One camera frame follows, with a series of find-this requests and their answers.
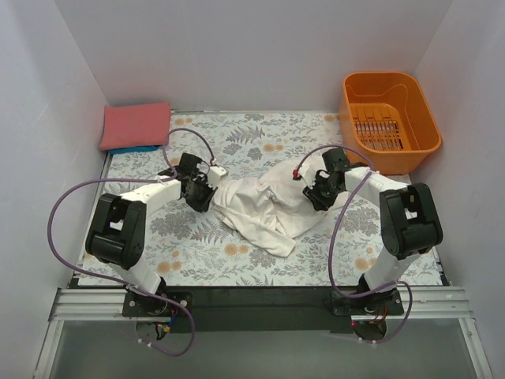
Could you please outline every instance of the floral tablecloth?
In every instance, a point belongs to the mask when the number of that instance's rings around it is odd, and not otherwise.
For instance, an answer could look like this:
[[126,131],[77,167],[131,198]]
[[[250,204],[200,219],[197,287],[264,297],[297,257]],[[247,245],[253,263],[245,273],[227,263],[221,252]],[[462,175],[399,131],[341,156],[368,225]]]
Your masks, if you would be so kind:
[[[335,114],[174,114],[171,128],[184,126],[202,133],[213,147],[218,164],[230,178],[260,176],[282,160],[300,156],[321,144],[342,143]],[[178,162],[183,152],[204,159],[209,154],[190,133],[174,133],[168,155]],[[161,150],[113,157],[109,178],[153,178],[165,168]],[[408,177],[396,177],[408,182]],[[124,193],[134,185],[107,183],[105,192]],[[194,212],[184,201],[167,205],[149,221],[144,254],[169,285],[184,286],[322,286],[328,285],[327,248],[339,210],[330,211],[310,231],[296,238],[288,258],[274,257],[244,240],[210,210]],[[378,208],[357,197],[339,231],[334,254],[336,282],[354,285],[382,248]],[[111,274],[93,256],[84,255],[84,268]],[[436,259],[427,253],[405,273],[413,285],[439,285]],[[109,282],[87,276],[80,285]]]

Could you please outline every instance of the blue cloth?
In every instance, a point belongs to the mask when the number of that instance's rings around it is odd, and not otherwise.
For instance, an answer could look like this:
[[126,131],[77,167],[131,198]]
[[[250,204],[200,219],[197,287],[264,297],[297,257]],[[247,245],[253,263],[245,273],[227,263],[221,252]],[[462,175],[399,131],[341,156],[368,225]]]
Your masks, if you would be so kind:
[[125,152],[154,152],[159,149],[159,145],[153,146],[135,146],[133,148],[113,148],[109,150],[109,154],[124,154]]

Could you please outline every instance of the white cloth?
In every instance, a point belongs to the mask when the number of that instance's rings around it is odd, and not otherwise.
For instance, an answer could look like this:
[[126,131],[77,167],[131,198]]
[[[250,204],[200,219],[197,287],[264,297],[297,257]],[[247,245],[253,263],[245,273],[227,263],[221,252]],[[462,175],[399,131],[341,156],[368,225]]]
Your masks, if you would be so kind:
[[[261,178],[242,178],[219,183],[212,199],[223,222],[239,231],[253,245],[270,254],[287,257],[294,248],[294,237],[317,223],[326,212],[317,212],[302,193],[305,182],[293,180],[293,169],[300,158],[285,160]],[[306,162],[316,170],[324,169],[321,156]],[[334,207],[342,207],[346,194],[341,194]]]

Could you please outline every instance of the wire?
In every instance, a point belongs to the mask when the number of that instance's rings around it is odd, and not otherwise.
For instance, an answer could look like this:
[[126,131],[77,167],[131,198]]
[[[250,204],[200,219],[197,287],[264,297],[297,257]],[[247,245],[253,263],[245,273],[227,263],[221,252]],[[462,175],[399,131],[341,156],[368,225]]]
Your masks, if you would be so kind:
[[214,157],[214,152],[212,151],[212,148],[211,146],[208,144],[207,140],[205,139],[204,136],[202,136],[200,133],[192,130],[192,129],[189,129],[189,128],[177,128],[177,129],[172,129],[168,135],[170,136],[173,132],[179,132],[179,131],[183,131],[183,132],[190,132],[190,133],[193,133],[195,134],[197,137],[199,137],[204,143],[205,143],[205,146],[207,146],[207,149],[208,149],[208,152],[211,153],[211,164],[213,164],[215,162],[215,157]]
[[166,311],[166,308],[168,307],[168,303],[165,304],[162,310],[159,312],[146,312],[149,316],[159,316],[160,314],[163,314]]
[[159,330],[158,330],[158,325],[157,324],[155,324],[155,330],[156,330],[156,340],[160,341],[162,339],[162,337],[159,334]]
[[170,319],[170,322],[168,323],[168,327],[171,328],[172,325],[174,324],[174,321],[175,321],[175,318],[177,317],[178,315],[178,312],[175,312],[175,314],[172,316],[172,318]]
[[369,324],[374,324],[375,321],[379,318],[379,316],[380,316],[380,310],[379,310],[379,312],[377,312],[376,318],[374,318],[373,320],[369,320],[368,323]]
[[208,173],[211,172],[211,165],[205,162],[204,160],[202,160],[202,163],[205,163],[205,165],[207,166],[207,172],[205,174],[208,175]]
[[[185,131],[188,131],[190,133],[194,133],[198,137],[200,137],[204,141],[204,143],[207,145],[207,147],[209,149],[209,152],[211,152],[212,159],[214,159],[214,154],[212,153],[210,145],[207,143],[207,141],[205,140],[205,138],[201,134],[195,132],[194,130],[190,130],[190,129],[187,129],[187,128],[172,129],[168,133],[168,136],[170,136],[172,133],[177,132],[179,130],[185,130]],[[172,172],[174,174],[172,176],[170,176],[169,178],[162,179],[161,182],[169,182],[170,180],[174,180],[177,177],[177,171],[176,171],[175,167],[168,160],[168,156],[166,154],[166,147],[162,146],[162,150],[163,150],[163,158],[165,159],[166,164],[168,164],[169,168],[172,170]],[[79,183],[79,184],[73,186],[72,188],[70,188],[69,190],[67,190],[66,192],[64,192],[56,200],[56,202],[53,205],[53,208],[50,211],[49,219],[47,220],[47,243],[49,244],[50,251],[53,253],[54,257],[62,265],[66,266],[68,268],[71,268],[73,271],[77,271],[77,272],[80,272],[81,274],[85,274],[85,275],[89,275],[89,276],[94,276],[94,277],[100,278],[100,279],[112,280],[112,281],[114,281],[116,283],[120,283],[120,284],[122,284],[124,286],[127,286],[131,291],[134,291],[134,292],[136,292],[139,295],[143,295],[143,296],[148,296],[148,297],[154,298],[154,299],[159,300],[161,302],[165,302],[167,305],[175,306],[175,307],[179,308],[180,310],[182,310],[182,312],[188,317],[189,323],[191,325],[191,337],[189,339],[188,344],[186,345],[186,347],[184,349],[182,349],[181,351],[179,351],[177,353],[174,353],[172,351],[169,351],[169,350],[165,349],[164,347],[156,345],[155,343],[151,343],[150,341],[148,341],[146,339],[139,339],[140,342],[145,343],[146,345],[148,345],[150,347],[153,347],[154,349],[156,349],[158,351],[161,351],[162,353],[164,353],[166,355],[169,355],[171,357],[180,357],[181,355],[184,355],[191,348],[191,346],[193,345],[193,342],[195,340],[195,335],[196,335],[196,326],[195,326],[195,321],[193,320],[193,316],[191,315],[191,313],[184,306],[181,306],[181,304],[179,304],[178,302],[175,302],[175,301],[170,300],[168,298],[164,298],[162,296],[158,296],[156,294],[152,294],[150,292],[144,291],[141,288],[135,288],[135,287],[132,286],[131,283],[128,283],[125,280],[122,280],[122,279],[119,279],[119,278],[114,278],[113,276],[99,274],[98,272],[92,272],[92,271],[84,270],[83,268],[77,267],[76,265],[73,265],[70,262],[68,262],[56,250],[56,246],[54,245],[54,240],[53,240],[53,223],[54,223],[54,216],[56,215],[56,211],[58,210],[58,207],[74,191],[76,191],[76,190],[78,190],[78,189],[80,189],[82,187],[85,187],[85,186],[90,186],[91,184],[98,184],[98,183],[105,183],[105,182],[158,183],[159,181],[155,180],[155,179],[100,178],[100,179],[87,180],[86,182],[82,182],[82,183]]]
[[382,316],[382,318],[381,318],[379,321],[377,321],[377,323],[379,323],[379,322],[382,322],[382,321],[386,320],[386,317],[387,317],[387,307],[385,307],[385,308],[386,308],[386,309],[384,310],[384,315]]
[[[323,148],[343,148],[345,150],[353,152],[354,154],[357,154],[362,159],[364,159],[368,163],[368,165],[370,166],[370,171],[366,173],[366,175],[363,177],[363,179],[361,180],[361,182],[350,193],[349,197],[347,198],[346,203],[343,205],[342,210],[339,213],[339,217],[337,218],[337,221],[335,223],[335,227],[333,229],[333,233],[331,235],[330,246],[329,246],[329,249],[328,249],[329,250],[328,251],[328,276],[330,278],[330,283],[331,283],[332,290],[335,291],[335,292],[337,292],[337,294],[339,294],[339,296],[342,296],[343,298],[365,298],[365,297],[367,297],[369,295],[374,295],[377,292],[382,291],[384,288],[395,287],[397,285],[397,282],[391,281],[391,282],[387,282],[385,284],[382,284],[382,285],[378,286],[377,288],[374,288],[374,289],[372,289],[370,291],[362,292],[360,294],[353,294],[353,295],[348,295],[348,294],[342,292],[337,287],[337,285],[335,283],[335,279],[333,277],[333,267],[332,267],[333,266],[333,249],[335,248],[335,240],[337,238],[337,233],[339,231],[340,225],[342,224],[342,220],[343,220],[344,214],[346,213],[346,210],[349,208],[349,205],[350,205],[351,201],[354,199],[354,197],[356,196],[356,194],[358,193],[358,191],[361,189],[361,187],[365,184],[365,182],[368,180],[368,178],[370,178],[370,176],[372,175],[372,173],[373,173],[373,163],[372,163],[372,161],[369,158],[367,158],[366,156],[364,156],[363,154],[361,154],[358,150],[355,150],[353,148],[348,148],[347,146],[343,146],[343,145],[340,145],[340,144],[326,144],[326,145],[320,146],[318,148],[314,148],[313,150],[311,150],[310,152],[308,152],[307,154],[305,154],[305,156],[301,159],[300,163],[298,164],[298,166],[296,168],[296,171],[300,170],[301,165],[314,152],[317,152],[317,151],[319,151],[319,150],[321,150]],[[403,326],[407,322],[407,319],[409,318],[409,315],[410,315],[410,311],[412,310],[413,295],[412,295],[412,290],[410,289],[409,284],[407,282],[403,282],[403,281],[398,281],[398,284],[402,284],[402,285],[406,286],[407,291],[409,292],[409,306],[407,308],[407,311],[405,312],[405,316],[404,316],[402,322],[400,323],[400,325],[392,332],[392,334],[389,337],[386,337],[386,338],[384,338],[384,339],[382,339],[380,341],[377,341],[377,343],[387,342],[391,338],[393,338],[394,336],[396,336],[402,330]]]

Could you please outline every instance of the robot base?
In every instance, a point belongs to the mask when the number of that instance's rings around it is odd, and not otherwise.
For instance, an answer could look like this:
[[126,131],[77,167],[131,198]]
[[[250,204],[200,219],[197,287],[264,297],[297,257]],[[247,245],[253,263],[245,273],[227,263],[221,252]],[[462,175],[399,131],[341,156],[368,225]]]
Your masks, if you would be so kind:
[[[185,304],[185,307],[191,312],[193,305],[193,295],[188,291],[164,291],[161,296],[169,298],[179,304]],[[176,307],[170,308],[162,302],[148,298],[142,295],[135,294],[131,291],[125,296],[123,303],[122,316],[124,317],[169,317],[171,310],[176,310]]]
[[402,300],[396,289],[365,298],[343,298],[332,291],[331,308],[335,316],[375,315],[379,311],[383,314],[386,308],[388,315],[401,316],[403,314]]

